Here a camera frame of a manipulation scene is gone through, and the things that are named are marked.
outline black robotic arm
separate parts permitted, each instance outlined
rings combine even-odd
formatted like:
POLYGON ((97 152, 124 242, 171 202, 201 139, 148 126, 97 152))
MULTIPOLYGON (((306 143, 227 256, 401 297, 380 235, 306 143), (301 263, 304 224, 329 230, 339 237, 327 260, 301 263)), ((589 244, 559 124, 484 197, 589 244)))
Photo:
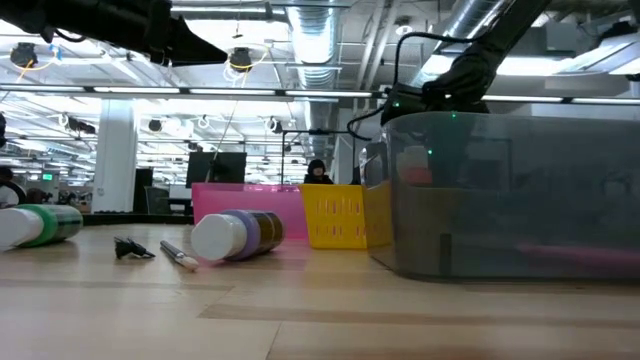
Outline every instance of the black robotic arm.
MULTIPOLYGON (((421 89, 394 84, 382 110, 382 125, 398 116, 424 111, 488 112, 481 100, 498 67, 550 2, 513 0, 493 27, 454 60, 449 71, 421 89)), ((431 37, 424 33, 414 36, 431 37)))
POLYGON ((148 54, 164 66, 227 60, 226 52, 193 34, 183 18, 171 17, 169 0, 1 0, 0 19, 48 43, 64 29, 148 54))

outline person with dark hair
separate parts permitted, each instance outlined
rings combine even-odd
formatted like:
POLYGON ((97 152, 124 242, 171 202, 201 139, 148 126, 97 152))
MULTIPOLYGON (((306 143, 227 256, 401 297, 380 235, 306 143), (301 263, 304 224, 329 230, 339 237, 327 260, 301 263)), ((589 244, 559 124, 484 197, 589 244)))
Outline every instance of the person with dark hair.
MULTIPOLYGON (((0 166, 0 180, 13 180, 13 171, 9 167, 0 166)), ((19 202, 18 194, 7 186, 0 183, 0 209, 17 205, 19 202)))
POLYGON ((320 159, 312 160, 304 177, 305 184, 333 184, 333 181, 325 174, 327 167, 320 159))

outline white bottle cap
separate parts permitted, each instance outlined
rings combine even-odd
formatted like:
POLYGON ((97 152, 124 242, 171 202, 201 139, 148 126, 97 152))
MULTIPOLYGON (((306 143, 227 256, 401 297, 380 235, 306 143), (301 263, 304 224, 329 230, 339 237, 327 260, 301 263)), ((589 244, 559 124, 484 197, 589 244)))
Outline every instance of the white bottle cap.
POLYGON ((231 215, 207 215, 191 231, 191 247, 198 256, 215 261, 233 256, 247 243, 247 229, 231 215))
POLYGON ((34 240, 44 229, 44 221, 26 209, 0 210, 0 246, 19 246, 34 240))

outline pink bin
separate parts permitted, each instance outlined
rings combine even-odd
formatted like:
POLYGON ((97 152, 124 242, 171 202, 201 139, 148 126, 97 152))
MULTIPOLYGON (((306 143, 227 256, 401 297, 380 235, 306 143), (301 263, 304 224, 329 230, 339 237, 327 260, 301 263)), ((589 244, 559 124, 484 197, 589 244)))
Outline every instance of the pink bin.
POLYGON ((302 195, 297 186, 198 183, 193 184, 191 192, 196 223, 206 215, 225 210, 271 211, 285 225, 288 240, 308 239, 302 195))

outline plastic bottle lying on side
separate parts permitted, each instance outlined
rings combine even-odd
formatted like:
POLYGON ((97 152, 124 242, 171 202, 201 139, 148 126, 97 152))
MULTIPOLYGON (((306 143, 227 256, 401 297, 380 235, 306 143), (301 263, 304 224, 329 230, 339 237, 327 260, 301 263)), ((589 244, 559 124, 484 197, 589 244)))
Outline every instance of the plastic bottle lying on side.
POLYGON ((0 246, 35 247, 62 242, 80 232, 82 214, 65 205, 18 205, 0 210, 0 246))
POLYGON ((284 237, 282 221, 274 213, 228 210, 205 216, 191 232, 191 246, 210 261, 241 261, 275 249, 284 237))

